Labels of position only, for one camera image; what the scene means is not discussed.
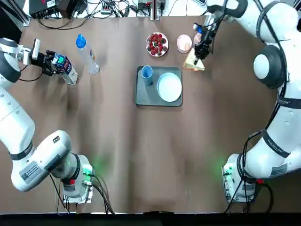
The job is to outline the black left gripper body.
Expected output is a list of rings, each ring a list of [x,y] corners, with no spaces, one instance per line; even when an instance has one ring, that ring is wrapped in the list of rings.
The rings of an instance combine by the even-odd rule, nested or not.
[[[42,68],[42,70],[48,69],[48,58],[43,53],[38,53],[37,59],[31,58],[31,65]]]

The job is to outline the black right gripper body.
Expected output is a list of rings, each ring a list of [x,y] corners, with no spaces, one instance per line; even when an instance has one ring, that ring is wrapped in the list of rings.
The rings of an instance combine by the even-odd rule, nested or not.
[[[215,24],[208,26],[201,25],[200,27],[202,31],[200,46],[208,47],[215,37]]]

